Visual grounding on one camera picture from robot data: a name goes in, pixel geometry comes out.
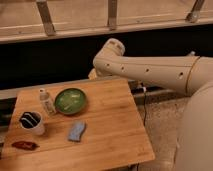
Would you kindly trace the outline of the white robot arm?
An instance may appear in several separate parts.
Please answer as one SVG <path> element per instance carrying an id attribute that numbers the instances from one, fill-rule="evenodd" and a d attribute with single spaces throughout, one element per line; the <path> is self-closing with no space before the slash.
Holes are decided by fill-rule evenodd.
<path id="1" fill-rule="evenodd" d="M 110 38 L 93 59 L 99 75 L 116 75 L 190 97 L 176 141 L 174 171 L 213 171 L 213 57 L 127 57 Z"/>

